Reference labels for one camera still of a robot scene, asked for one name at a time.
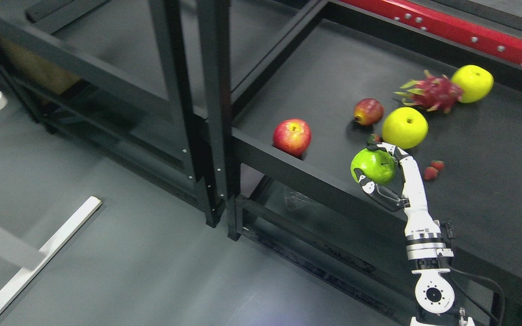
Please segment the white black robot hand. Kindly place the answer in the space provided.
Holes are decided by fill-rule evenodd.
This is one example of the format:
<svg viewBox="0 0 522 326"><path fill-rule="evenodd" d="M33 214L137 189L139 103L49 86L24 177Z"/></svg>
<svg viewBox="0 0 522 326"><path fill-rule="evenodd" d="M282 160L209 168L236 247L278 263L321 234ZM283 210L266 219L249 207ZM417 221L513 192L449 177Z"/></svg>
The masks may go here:
<svg viewBox="0 0 522 326"><path fill-rule="evenodd" d="M402 172L403 188L399 195L393 190L372 180L363 169L351 167L363 192L377 204L390 212L403 210L407 216L404 229L408 241L442 239L441 227L430 216L426 192L418 163L414 157L402 148L381 142L368 146L367 151L382 151L389 154Z"/></svg>

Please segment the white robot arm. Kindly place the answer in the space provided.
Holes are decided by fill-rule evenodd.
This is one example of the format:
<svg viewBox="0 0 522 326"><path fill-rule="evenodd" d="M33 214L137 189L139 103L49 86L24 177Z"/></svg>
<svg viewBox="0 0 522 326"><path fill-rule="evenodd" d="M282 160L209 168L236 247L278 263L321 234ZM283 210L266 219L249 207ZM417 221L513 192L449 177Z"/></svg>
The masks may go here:
<svg viewBox="0 0 522 326"><path fill-rule="evenodd" d="M484 314L501 326L505 315L505 295L502 287L492 279L469 272L463 272L452 265L456 255L454 229L450 222L439 223L433 221L432 226L416 225L407 226L406 253L409 261L413 263L412 274L418 276L414 287L415 299L418 303L419 313L412 317L411 326L426 326L422 321L422 311L435 315L458 313L456 325L474 326L476 322L469 317L464 307L455 306L456 293L464 295L473 305L477 306ZM499 313L495 317L493 312L487 310L479 302L474 300L451 276L454 272L460 276L476 282L484 282L494 287L493 293L500 296Z"/></svg>

